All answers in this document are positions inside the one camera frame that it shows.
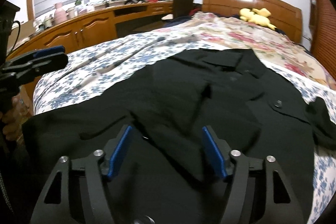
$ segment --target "floral bedspread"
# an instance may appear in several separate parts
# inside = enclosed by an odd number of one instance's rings
[[[303,47],[268,28],[236,18],[219,18],[212,13],[199,12],[186,23],[157,31],[166,33],[172,29],[184,34],[193,33],[203,41],[229,48],[252,48],[258,58],[336,90],[335,80]]]
[[[173,27],[169,32],[161,29],[129,35],[73,52],[68,55],[69,63],[65,69],[44,75],[38,82],[34,92],[34,112],[38,114],[88,100],[145,65],[182,50],[196,48],[227,49],[208,39],[202,40],[197,34],[185,33]],[[306,102],[315,100],[317,96],[322,97],[331,120],[336,123],[335,91],[279,65],[261,61],[291,81]],[[314,155],[314,198],[309,224],[319,217],[336,189],[336,151],[316,147]]]

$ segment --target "dark clothing on bed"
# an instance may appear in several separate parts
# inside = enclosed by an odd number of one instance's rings
[[[191,19],[192,19],[191,16],[178,17],[178,18],[169,20],[168,23],[166,23],[163,27],[164,28],[173,27],[173,26],[176,26],[176,25],[180,25],[180,24],[182,24],[184,22],[187,22],[187,21],[189,21]]]
[[[205,125],[247,156],[274,156],[305,220],[313,195],[314,141],[336,148],[324,101],[307,105],[253,50],[239,49],[187,50],[147,65],[100,96],[32,117],[23,134],[32,160],[49,172],[60,156],[74,159],[102,149],[130,123],[152,145],[138,136],[121,176],[111,182],[125,223],[138,213],[155,215],[158,223],[218,221],[226,184],[208,180],[200,140]]]

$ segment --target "shirt sleeve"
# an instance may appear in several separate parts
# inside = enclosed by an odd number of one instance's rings
[[[312,126],[315,144],[336,150],[336,124],[330,120],[324,100],[317,97],[310,102],[305,114]]]

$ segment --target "pink floral blanket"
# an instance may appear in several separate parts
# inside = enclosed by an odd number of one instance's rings
[[[252,48],[258,58],[287,68],[304,77],[336,90],[336,82],[325,68],[305,49],[286,35],[236,18],[219,18],[198,12],[193,19],[170,28],[155,30],[181,35],[196,35],[199,40],[229,48]]]

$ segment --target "stuffed animal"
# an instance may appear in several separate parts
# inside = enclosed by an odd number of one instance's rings
[[[271,13],[266,8],[262,8],[261,10],[258,9],[250,10],[244,8],[239,11],[239,15],[241,20],[252,22],[263,27],[268,27],[275,31],[276,27],[272,25],[269,19],[267,18],[271,15]]]

